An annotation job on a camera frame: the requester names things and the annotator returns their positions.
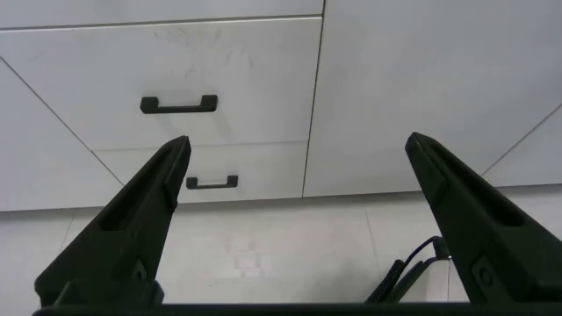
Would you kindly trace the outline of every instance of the black cable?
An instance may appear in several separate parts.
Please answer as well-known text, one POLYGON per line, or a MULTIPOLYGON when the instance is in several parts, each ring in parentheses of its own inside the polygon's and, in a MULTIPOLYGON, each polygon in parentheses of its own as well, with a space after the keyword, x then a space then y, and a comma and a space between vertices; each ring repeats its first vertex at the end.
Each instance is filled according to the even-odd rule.
POLYGON ((428 246, 428 244, 432 243, 433 241, 442 238, 439 236, 433 236, 431 238, 429 238, 428 240, 424 241, 418 248, 416 248, 414 250, 414 252, 406 259, 406 265, 408 265, 412 259, 414 259, 415 255, 419 254, 420 251, 422 251, 422 249, 424 249, 426 246, 428 246))
POLYGON ((385 278, 378 284, 377 288, 373 293, 367 298, 365 303, 377 303, 382 302, 386 296, 391 292, 394 288, 394 285, 398 282, 400 275, 404 272, 406 266, 414 259, 415 255, 417 255, 422 249, 424 249, 428 244, 432 243, 433 241, 437 241, 442 239, 443 237, 433 236, 428 240, 424 241, 418 248, 414 250, 414 252, 406 259, 406 262, 402 260, 396 260, 393 266, 390 268, 388 273, 386 274, 385 278))

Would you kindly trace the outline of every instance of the floor tile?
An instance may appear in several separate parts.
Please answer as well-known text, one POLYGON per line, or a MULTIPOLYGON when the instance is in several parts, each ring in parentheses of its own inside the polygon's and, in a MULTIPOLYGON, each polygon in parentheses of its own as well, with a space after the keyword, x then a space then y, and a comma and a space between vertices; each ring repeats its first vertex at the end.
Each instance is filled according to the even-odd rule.
POLYGON ((357 198, 181 205, 157 280, 168 303, 361 302, 378 269, 357 198))
POLYGON ((33 284, 61 250, 72 210, 0 212, 0 314, 31 315, 33 284))
MULTIPOLYGON (((372 242, 380 267, 379 281, 396 259, 407 257, 428 238, 441 235, 428 202, 421 193, 366 196, 372 242)), ((435 256, 431 245, 412 263, 435 256)))
POLYGON ((78 234, 99 214, 102 207, 91 207, 76 209, 73 213, 72 224, 68 229, 67 236, 62 245, 62 249, 70 244, 78 234))

